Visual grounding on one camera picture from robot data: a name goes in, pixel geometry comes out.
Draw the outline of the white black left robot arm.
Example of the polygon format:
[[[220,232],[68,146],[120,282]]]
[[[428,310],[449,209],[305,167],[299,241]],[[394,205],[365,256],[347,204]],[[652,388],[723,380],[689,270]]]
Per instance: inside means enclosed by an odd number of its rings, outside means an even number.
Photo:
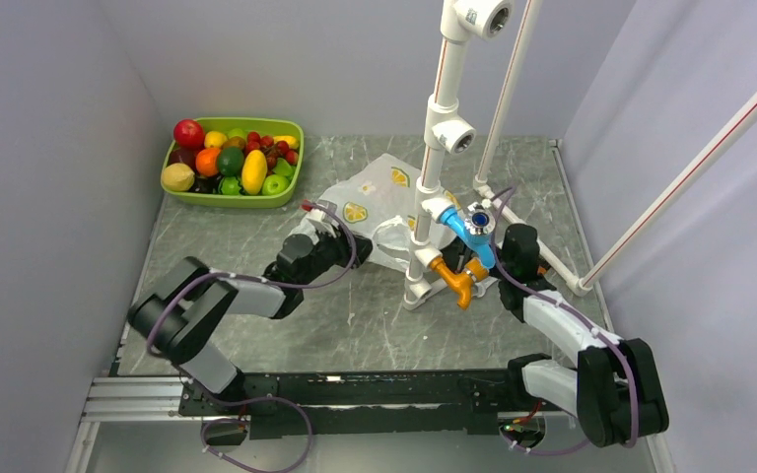
[[[127,321],[160,356],[205,388],[205,401],[215,411],[229,414],[246,398],[245,376],[210,341],[222,319],[227,314],[283,319],[318,277],[334,266],[354,269],[372,251],[364,236],[338,231],[316,238],[291,235],[260,282],[232,280],[188,256],[128,310]]]

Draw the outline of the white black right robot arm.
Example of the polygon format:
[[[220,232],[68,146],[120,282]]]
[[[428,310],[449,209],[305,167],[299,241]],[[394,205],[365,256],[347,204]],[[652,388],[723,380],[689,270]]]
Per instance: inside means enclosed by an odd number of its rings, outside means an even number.
[[[544,354],[510,360],[503,385],[510,405],[526,409],[537,400],[548,401],[574,415],[597,447],[631,446],[668,429],[651,347],[602,328],[568,303],[539,271],[535,228],[511,224],[501,245],[481,228],[463,231],[459,238],[481,253],[483,268],[498,281],[504,309],[544,334],[571,362],[565,367]]]

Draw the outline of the white printed plastic bag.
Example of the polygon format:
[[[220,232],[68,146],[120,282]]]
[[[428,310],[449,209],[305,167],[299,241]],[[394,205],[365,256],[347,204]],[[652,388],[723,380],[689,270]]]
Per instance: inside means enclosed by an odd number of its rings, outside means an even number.
[[[317,201],[334,204],[336,214],[354,234],[372,240],[370,262],[404,272],[417,216],[414,199],[419,175],[419,169],[383,154],[323,191]]]

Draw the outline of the pale yellow fake lemon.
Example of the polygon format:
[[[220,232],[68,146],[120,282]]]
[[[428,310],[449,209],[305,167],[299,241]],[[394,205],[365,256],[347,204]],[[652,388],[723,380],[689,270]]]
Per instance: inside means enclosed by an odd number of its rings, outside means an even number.
[[[174,163],[162,170],[160,182],[165,191],[186,192],[196,180],[195,171],[184,163]]]

